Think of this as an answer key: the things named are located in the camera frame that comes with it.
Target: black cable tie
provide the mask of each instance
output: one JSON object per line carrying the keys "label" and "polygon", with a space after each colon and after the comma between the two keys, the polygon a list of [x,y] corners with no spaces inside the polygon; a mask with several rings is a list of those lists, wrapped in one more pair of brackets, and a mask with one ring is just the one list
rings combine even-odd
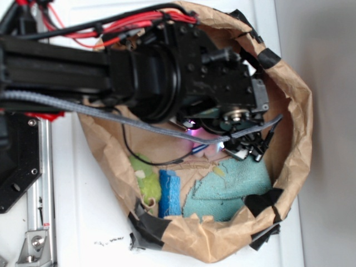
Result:
{"label": "black cable tie", "polygon": [[39,6],[47,7],[49,3],[52,3],[53,0],[33,0],[36,2]]}
{"label": "black cable tie", "polygon": [[96,37],[99,37],[104,33],[104,28],[100,22],[95,23],[94,25],[95,32],[97,33]]}
{"label": "black cable tie", "polygon": [[160,11],[162,14],[162,21],[172,21],[172,17],[170,14]]}

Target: red part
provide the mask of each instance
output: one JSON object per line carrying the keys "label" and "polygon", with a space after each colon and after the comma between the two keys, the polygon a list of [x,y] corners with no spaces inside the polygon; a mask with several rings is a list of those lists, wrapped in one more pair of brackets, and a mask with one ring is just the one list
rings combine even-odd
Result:
{"label": "red part", "polygon": [[33,113],[33,112],[26,112],[26,116],[28,117],[37,117],[37,118],[43,118],[45,120],[49,120],[50,122],[54,121],[58,117],[64,117],[65,112],[61,111],[59,113]]}
{"label": "red part", "polygon": [[25,6],[28,4],[27,0],[16,0],[16,3],[19,5],[19,6]]}

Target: hole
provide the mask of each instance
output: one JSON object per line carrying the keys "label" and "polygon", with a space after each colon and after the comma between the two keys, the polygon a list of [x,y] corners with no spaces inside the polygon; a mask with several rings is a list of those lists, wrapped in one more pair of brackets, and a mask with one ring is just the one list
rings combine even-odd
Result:
{"label": "hole", "polygon": [[18,186],[18,184],[12,184],[11,188],[13,189],[13,191],[16,191],[16,192],[20,192],[21,191],[21,188]]}

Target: teal towel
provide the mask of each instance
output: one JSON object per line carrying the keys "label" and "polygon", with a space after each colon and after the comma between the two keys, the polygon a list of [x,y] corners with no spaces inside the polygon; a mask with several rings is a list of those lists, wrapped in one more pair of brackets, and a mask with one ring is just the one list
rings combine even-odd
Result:
{"label": "teal towel", "polygon": [[221,161],[219,168],[225,175],[210,172],[195,182],[183,207],[184,217],[197,213],[200,219],[212,215],[215,221],[229,221],[244,205],[245,196],[272,189],[264,161],[229,159]]}

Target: gray wall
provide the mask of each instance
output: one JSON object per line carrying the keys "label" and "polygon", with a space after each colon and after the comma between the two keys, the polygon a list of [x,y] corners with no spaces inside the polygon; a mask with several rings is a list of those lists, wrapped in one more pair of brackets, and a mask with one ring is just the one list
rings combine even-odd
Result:
{"label": "gray wall", "polygon": [[275,3],[282,57],[314,93],[313,162],[299,195],[305,264],[355,266],[356,1]]}

